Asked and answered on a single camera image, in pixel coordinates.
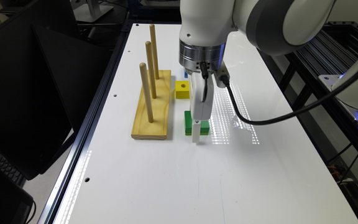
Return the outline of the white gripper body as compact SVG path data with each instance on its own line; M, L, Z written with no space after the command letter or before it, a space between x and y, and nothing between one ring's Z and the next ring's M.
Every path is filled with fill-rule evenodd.
M222 76L230 78L226 64L222 65L212 72L208 72L206 82L202 77L200 70L187 70L190 84L190 111L192 120L206 121L211 117L214 87L224 88L223 81L220 80Z

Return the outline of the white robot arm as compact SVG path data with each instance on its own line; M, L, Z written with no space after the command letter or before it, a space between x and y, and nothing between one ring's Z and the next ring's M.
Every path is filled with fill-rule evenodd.
M227 37L239 31L268 55L307 44L327 21L335 0L182 0L179 63L190 76L191 136L200 140L211 117L214 85L222 85Z

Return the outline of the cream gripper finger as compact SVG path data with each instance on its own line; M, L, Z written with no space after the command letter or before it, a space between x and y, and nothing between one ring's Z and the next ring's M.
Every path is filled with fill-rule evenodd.
M191 132L191 140L193 143L198 143L200 141L200 131L201 131L201 121L194 119L192 121L192 132Z

